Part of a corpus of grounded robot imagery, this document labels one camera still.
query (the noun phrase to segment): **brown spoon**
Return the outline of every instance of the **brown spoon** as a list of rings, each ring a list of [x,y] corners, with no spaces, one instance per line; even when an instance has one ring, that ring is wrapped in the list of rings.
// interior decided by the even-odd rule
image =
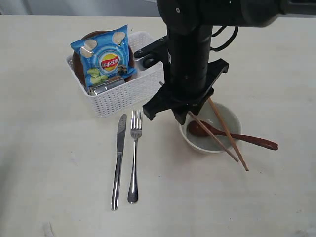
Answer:
[[[212,125],[208,124],[207,122],[201,121],[214,135],[217,136],[226,136],[225,132],[220,131],[218,129],[216,129],[215,127],[213,127]],[[188,131],[197,137],[207,137],[208,134],[203,130],[203,128],[201,128],[200,125],[198,125],[197,122],[192,121],[189,123],[188,125]],[[249,142],[252,144],[255,144],[257,146],[260,147],[264,147],[264,148],[268,148],[270,150],[274,150],[276,151],[278,149],[278,144],[266,139],[262,139],[259,137],[252,137],[252,136],[246,136],[246,135],[240,135],[240,134],[233,134],[231,133],[231,136],[233,138],[245,141],[245,142]]]

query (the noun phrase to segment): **lay's chips bag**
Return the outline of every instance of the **lay's chips bag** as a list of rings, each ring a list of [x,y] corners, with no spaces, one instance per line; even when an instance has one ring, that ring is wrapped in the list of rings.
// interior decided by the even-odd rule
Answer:
[[[136,73],[136,69],[128,65],[127,25],[78,40],[70,46],[80,56],[87,89],[115,76],[127,78]]]

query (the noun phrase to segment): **fork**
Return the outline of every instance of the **fork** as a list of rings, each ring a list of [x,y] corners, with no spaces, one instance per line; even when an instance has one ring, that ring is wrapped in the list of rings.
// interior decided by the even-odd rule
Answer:
[[[134,204],[138,201],[138,186],[137,186],[137,169],[136,169],[136,159],[137,159],[137,144],[138,138],[142,136],[142,112],[140,110],[133,110],[132,119],[130,122],[130,135],[134,139],[134,156],[133,156],[133,168],[132,175],[130,178],[129,190],[127,201],[130,204]]]

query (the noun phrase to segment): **wooden chopstick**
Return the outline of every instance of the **wooden chopstick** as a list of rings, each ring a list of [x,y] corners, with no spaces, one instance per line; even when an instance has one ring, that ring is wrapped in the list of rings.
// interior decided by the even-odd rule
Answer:
[[[238,159],[237,157],[234,156],[233,153],[231,153],[225,146],[224,144],[218,140],[218,138],[210,131],[207,129],[207,127],[191,112],[191,111],[188,111],[188,114],[201,126],[201,128],[207,132],[208,135],[210,135],[217,143],[218,145],[220,145],[224,150],[225,152],[227,152],[236,162],[238,162]]]
[[[239,151],[239,149],[238,149],[238,147],[237,147],[237,145],[236,145],[236,142],[235,142],[234,139],[232,138],[231,133],[229,132],[228,127],[227,127],[227,125],[226,125],[224,119],[222,118],[221,114],[219,113],[219,111],[218,111],[218,109],[217,109],[217,106],[216,106],[215,103],[212,101],[211,97],[209,97],[207,100],[208,100],[208,102],[210,103],[212,109],[214,110],[214,113],[216,114],[217,119],[218,119],[219,122],[221,123],[221,125],[222,125],[222,127],[223,127],[223,129],[224,129],[224,131],[225,131],[225,133],[226,133],[226,135],[227,135],[229,141],[231,142],[231,144],[232,144],[232,146],[233,146],[233,148],[234,148],[234,150],[235,150],[237,156],[239,157],[239,159],[240,159],[240,161],[241,161],[243,167],[245,168],[246,171],[248,171],[249,169],[248,169],[248,167],[247,167],[247,165],[246,165],[246,163],[245,163],[245,161],[244,161],[244,159],[243,159],[243,157],[242,157],[242,155],[241,155],[241,153],[240,153],[240,151]]]

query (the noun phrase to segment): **knife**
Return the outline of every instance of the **knife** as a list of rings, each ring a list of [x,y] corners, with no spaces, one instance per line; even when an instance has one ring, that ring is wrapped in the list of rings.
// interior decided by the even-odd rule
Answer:
[[[122,167],[122,158],[124,150],[124,141],[125,141],[125,131],[126,131],[126,114],[123,114],[118,122],[118,135],[117,135],[117,165],[115,167],[115,176],[113,183],[113,192],[112,192],[112,211],[118,209],[119,202],[119,183],[120,183],[120,170]]]

